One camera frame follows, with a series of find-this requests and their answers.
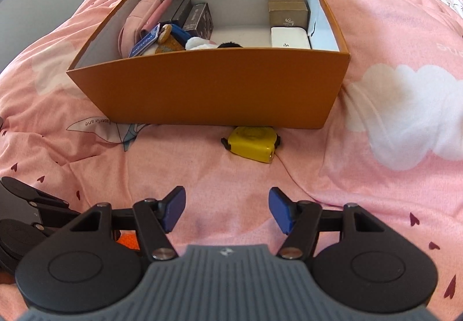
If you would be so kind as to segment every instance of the pink fabric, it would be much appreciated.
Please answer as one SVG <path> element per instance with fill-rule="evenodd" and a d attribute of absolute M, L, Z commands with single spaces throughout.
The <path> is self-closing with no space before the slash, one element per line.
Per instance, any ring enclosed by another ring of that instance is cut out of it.
<path fill-rule="evenodd" d="M 127 58 L 131 50 L 141 40 L 140 32 L 146 24 L 147 19 L 161 5 L 161 0 L 142 0 L 129 14 L 124 27 L 119 33 L 119 54 Z"/>
<path fill-rule="evenodd" d="M 140 33 L 142 38 L 150 33 L 156 27 L 167 8 L 172 4 L 172 0 L 164 0 L 161 5 L 148 18 Z"/>
<path fill-rule="evenodd" d="M 268 210 L 272 186 L 293 200 L 358 202 L 436 262 L 429 309 L 444 321 L 463 311 L 461 0 L 328 0 L 352 54 L 343 89 L 323 129 L 278 130 L 271 165 L 224 150 L 229 127 L 129 127 L 101 116 L 65 70 L 118 1 L 85 0 L 0 75 L 1 176 L 78 210 L 130 207 L 183 185 L 187 207 L 169 235 L 180 252 L 191 243 L 275 252 L 285 236 Z M 319 246 L 332 242 L 323 235 Z M 24 310 L 15 287 L 0 286 L 0 314 Z"/>

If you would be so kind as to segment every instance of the cartoon print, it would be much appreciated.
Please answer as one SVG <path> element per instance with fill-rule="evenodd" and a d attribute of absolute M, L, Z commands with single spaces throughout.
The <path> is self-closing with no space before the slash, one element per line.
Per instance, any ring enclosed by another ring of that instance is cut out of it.
<path fill-rule="evenodd" d="M 440 0 L 444 4 L 448 5 L 455 12 L 457 12 L 460 17 L 463 18 L 463 1 L 462 0 Z"/>
<path fill-rule="evenodd" d="M 91 132 L 106 142 L 124 144 L 124 151 L 129 149 L 130 144 L 135 141 L 138 133 L 147 124 L 116 124 L 106 116 L 89 117 L 70 125 L 67 130 L 75 132 Z"/>
<path fill-rule="evenodd" d="M 365 132 L 376 160 L 395 171 L 415 167 L 429 152 L 463 160 L 463 80 L 437 65 L 371 66 L 342 94 L 346 127 Z"/>

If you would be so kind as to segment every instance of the blue gripper pad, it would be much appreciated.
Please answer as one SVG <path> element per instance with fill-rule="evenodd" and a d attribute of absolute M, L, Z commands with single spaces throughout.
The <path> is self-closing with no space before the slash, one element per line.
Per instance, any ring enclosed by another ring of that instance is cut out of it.
<path fill-rule="evenodd" d="M 161 225 L 166 233 L 172 232 L 185 209 L 187 194 L 184 187 L 175 187 L 164 199 L 165 212 Z"/>
<path fill-rule="evenodd" d="M 358 312 L 329 298 L 304 263 L 267 246 L 189 246 L 152 263 L 125 299 L 85 315 L 30 309 L 19 321 L 437 321 L 424 306 L 394 315 Z"/>
<path fill-rule="evenodd" d="M 269 210 L 280 230 L 286 235 L 288 235 L 294 227 L 293 208 L 295 208 L 295 203 L 282 191 L 275 187 L 270 189 Z"/>

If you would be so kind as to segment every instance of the stuffed animal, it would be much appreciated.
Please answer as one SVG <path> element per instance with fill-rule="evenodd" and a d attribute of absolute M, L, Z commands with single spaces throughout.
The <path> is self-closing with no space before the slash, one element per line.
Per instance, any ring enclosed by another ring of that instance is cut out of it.
<path fill-rule="evenodd" d="M 162 54 L 163 52 L 184 51 L 185 43 L 191 36 L 177 25 L 166 24 L 161 29 L 156 43 L 152 44 L 142 56 Z"/>
<path fill-rule="evenodd" d="M 229 48 L 229 47 L 242 47 L 239 44 L 233 43 L 233 42 L 228 42 L 228 43 L 222 43 L 222 44 L 216 44 L 211 40 L 199 38 L 197 36 L 189 39 L 185 45 L 185 49 L 187 51 L 190 50 L 207 50 L 211 48 Z"/>

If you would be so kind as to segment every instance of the metal screw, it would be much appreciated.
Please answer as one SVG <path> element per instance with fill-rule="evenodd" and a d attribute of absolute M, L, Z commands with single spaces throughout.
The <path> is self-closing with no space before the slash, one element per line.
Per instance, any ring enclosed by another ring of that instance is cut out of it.
<path fill-rule="evenodd" d="M 165 261 L 175 257 L 175 251 L 171 248 L 158 248 L 152 253 L 154 259 Z"/>
<path fill-rule="evenodd" d="M 302 250 L 294 246 L 288 246 L 279 251 L 279 255 L 284 259 L 300 259 L 302 254 Z"/>

